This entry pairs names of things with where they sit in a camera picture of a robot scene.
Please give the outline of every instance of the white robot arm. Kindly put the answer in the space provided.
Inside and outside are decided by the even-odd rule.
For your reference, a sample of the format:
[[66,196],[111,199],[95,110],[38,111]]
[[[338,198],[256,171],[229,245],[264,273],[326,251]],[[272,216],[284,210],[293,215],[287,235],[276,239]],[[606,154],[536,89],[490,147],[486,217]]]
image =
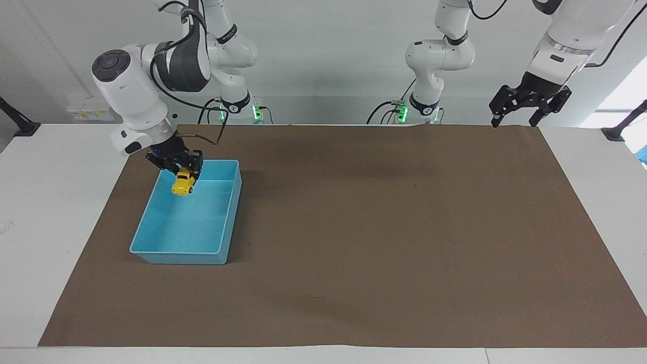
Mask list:
[[161,88],[157,82],[161,80],[171,91],[198,92],[213,74],[229,115],[254,120],[255,98],[247,91],[245,79],[225,73],[225,67],[252,66],[256,46],[238,34],[225,0],[153,2],[160,11],[180,16],[182,39],[107,51],[94,61],[93,78],[110,106],[124,118],[111,136],[122,155],[149,148],[146,157],[154,165],[174,174],[184,168],[197,180],[202,151],[185,147],[153,83]]
[[468,39],[470,9],[466,0],[440,0],[434,23],[445,37],[412,43],[406,52],[406,63],[415,73],[415,87],[405,96],[405,111],[396,122],[429,123],[438,110],[444,81],[437,71],[458,71],[474,62],[476,51]]
[[550,113],[558,113],[571,95],[566,86],[582,70],[604,37],[625,15],[635,0],[532,0],[535,7],[553,18],[537,46],[521,84],[501,87],[490,103],[492,125],[520,108],[537,107],[531,126]]

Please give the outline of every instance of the electrical outlet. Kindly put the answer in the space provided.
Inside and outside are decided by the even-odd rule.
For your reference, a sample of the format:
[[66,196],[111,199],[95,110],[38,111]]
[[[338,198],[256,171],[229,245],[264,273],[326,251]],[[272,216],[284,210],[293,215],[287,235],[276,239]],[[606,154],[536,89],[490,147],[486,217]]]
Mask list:
[[67,112],[75,121],[80,122],[114,122],[110,105],[103,98],[85,98],[70,100]]

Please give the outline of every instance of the white table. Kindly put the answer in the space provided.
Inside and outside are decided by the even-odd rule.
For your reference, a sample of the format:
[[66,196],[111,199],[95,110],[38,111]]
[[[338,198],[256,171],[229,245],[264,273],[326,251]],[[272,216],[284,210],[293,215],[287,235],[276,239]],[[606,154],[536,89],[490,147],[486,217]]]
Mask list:
[[[45,124],[0,154],[2,364],[647,363],[647,348],[36,348],[126,162],[109,142],[114,128]],[[598,130],[542,132],[647,312],[647,171]]]

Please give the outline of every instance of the brown table covering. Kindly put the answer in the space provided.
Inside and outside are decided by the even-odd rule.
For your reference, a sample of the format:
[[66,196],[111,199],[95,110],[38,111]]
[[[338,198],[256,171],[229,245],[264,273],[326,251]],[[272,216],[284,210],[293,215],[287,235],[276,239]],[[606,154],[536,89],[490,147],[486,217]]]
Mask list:
[[228,263],[128,251],[159,172],[136,154],[41,346],[647,347],[537,129],[230,126],[187,144],[240,161]]

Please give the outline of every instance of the blue tray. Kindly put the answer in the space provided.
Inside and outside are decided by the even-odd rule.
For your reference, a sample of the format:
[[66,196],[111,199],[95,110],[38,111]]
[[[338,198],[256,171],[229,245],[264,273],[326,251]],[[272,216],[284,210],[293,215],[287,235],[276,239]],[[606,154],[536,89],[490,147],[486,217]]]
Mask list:
[[204,161],[188,196],[174,195],[174,182],[160,172],[130,252],[154,264],[224,264],[242,185],[238,161]]
[[636,157],[641,160],[641,162],[647,164],[647,145],[643,146],[641,150],[636,153]]

